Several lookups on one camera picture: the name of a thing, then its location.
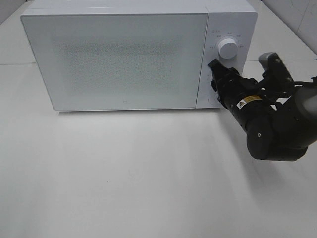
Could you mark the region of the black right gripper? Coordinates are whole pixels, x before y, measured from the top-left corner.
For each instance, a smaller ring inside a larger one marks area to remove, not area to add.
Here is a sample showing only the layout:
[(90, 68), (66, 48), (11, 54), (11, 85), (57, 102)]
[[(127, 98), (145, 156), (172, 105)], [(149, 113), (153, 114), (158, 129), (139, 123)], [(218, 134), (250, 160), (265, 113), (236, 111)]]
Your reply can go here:
[(243, 78), (234, 68), (226, 68), (218, 59), (208, 64), (214, 79), (212, 89), (218, 93), (218, 100), (226, 109), (261, 107), (262, 98), (255, 90), (255, 81)]

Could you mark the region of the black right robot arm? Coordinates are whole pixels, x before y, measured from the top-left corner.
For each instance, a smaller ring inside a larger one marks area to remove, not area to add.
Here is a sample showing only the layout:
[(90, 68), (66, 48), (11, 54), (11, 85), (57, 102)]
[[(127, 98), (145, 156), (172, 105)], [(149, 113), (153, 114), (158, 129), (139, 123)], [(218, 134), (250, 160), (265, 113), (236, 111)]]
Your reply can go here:
[(258, 160), (296, 161), (317, 140), (317, 79), (293, 81), (283, 63), (264, 67), (263, 79), (244, 78), (217, 59), (211, 86), (247, 137)]

